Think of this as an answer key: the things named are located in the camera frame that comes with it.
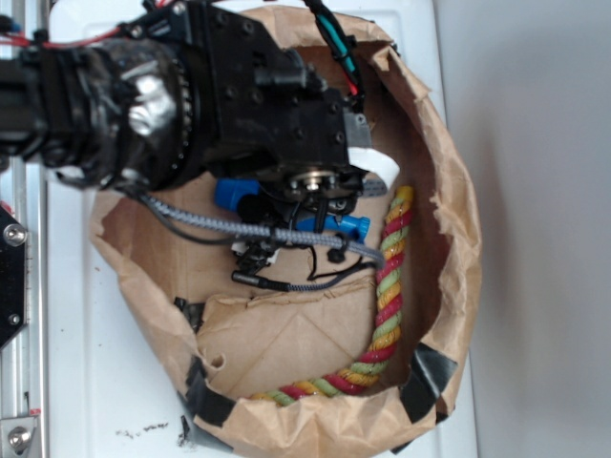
rope toy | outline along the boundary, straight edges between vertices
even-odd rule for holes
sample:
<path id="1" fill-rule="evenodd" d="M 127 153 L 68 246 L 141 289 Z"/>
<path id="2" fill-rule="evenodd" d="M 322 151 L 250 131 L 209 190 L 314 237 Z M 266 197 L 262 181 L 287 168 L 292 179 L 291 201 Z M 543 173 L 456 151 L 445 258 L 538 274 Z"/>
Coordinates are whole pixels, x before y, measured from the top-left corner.
<path id="1" fill-rule="evenodd" d="M 275 402 L 278 406 L 289 406 L 306 396 L 332 398 L 342 394 L 356 395 L 379 380 L 380 374 L 389 365 L 389 359 L 394 354 L 401 336 L 399 327 L 403 318 L 401 265 L 405 257 L 412 201 L 413 189 L 410 186 L 400 187 L 385 218 L 386 227 L 380 250 L 387 262 L 375 276 L 378 313 L 367 352 L 349 368 L 321 378 L 295 382 L 292 385 L 253 394 L 250 399 L 267 400 Z"/>

black clamp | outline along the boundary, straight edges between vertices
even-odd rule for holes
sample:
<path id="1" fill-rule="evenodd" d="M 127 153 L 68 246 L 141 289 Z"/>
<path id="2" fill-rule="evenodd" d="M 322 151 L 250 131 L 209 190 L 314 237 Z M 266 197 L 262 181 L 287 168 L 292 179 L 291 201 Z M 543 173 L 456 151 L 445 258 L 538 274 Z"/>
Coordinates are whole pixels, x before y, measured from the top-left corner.
<path id="1" fill-rule="evenodd" d="M 335 234 L 335 237 L 339 237 L 342 240 L 342 246 L 340 248 L 331 248 L 328 250 L 327 259 L 334 264 L 340 264 L 346 260 L 346 251 L 348 250 L 350 238 L 343 232 L 338 232 Z"/>

black tape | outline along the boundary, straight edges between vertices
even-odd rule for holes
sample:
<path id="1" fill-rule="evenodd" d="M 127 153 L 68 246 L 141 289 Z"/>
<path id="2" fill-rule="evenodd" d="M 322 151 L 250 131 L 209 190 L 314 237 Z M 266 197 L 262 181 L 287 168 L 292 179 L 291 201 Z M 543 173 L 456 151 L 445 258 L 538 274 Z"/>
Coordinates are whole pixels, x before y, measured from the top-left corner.
<path id="1" fill-rule="evenodd" d="M 198 415 L 204 422 L 215 427 L 222 427 L 233 410 L 236 402 L 213 391 L 206 384 L 206 371 L 200 358 L 193 358 L 187 386 L 186 404 L 189 412 Z"/>
<path id="2" fill-rule="evenodd" d="M 401 388 L 401 403 L 412 423 L 431 411 L 457 368 L 458 363 L 429 346 L 420 343 L 416 347 L 410 379 Z"/>
<path id="3" fill-rule="evenodd" d="M 190 409 L 185 399 L 179 394 L 180 401 L 185 410 Z M 213 436 L 208 431 L 204 431 L 193 422 L 193 414 L 180 418 L 182 421 L 182 433 L 179 436 L 179 446 L 184 447 L 187 443 L 198 444 L 206 448 L 214 448 L 216 450 L 233 453 L 233 448 L 223 442 L 221 439 Z"/>

green wire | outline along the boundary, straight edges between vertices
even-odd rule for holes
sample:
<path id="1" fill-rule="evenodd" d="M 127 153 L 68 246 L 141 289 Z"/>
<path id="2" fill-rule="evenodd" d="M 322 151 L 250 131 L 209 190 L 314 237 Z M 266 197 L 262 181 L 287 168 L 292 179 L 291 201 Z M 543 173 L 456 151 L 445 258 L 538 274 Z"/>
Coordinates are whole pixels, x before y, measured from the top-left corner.
<path id="1" fill-rule="evenodd" d="M 342 55 L 347 55 L 348 48 L 340 38 L 340 35 L 337 34 L 337 31 L 333 28 L 333 25 L 329 22 L 329 20 L 320 14 L 317 15 L 316 18 L 321 22 L 323 27 L 325 27 L 328 34 L 331 36 L 331 39 L 333 40 L 333 44 L 337 46 L 337 48 L 340 50 L 340 53 Z M 352 62 L 352 58 L 350 56 L 348 56 L 348 58 L 346 59 L 346 63 L 348 65 L 349 70 L 354 73 L 356 67 L 354 66 L 354 62 Z"/>

blue plastic part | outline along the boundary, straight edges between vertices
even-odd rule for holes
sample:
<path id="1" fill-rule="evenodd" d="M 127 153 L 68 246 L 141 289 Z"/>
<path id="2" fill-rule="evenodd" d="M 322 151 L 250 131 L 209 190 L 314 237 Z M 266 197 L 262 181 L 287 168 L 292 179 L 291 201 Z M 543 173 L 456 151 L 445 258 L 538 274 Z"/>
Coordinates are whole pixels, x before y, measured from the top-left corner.
<path id="1" fill-rule="evenodd" d="M 238 202 L 244 196 L 259 194 L 259 181 L 256 179 L 230 179 L 223 178 L 217 181 L 214 192 L 214 203 L 221 208 L 238 211 Z"/>
<path id="2" fill-rule="evenodd" d="M 304 219 L 297 223 L 297 229 L 300 231 L 312 232 L 314 230 L 315 218 Z M 342 222 L 339 224 L 335 220 L 335 217 L 325 218 L 325 230 L 343 232 L 348 234 L 352 238 L 356 239 L 360 243 L 365 241 L 365 237 L 369 232 L 369 226 L 371 220 L 369 218 L 357 218 L 346 216 L 342 218 Z"/>

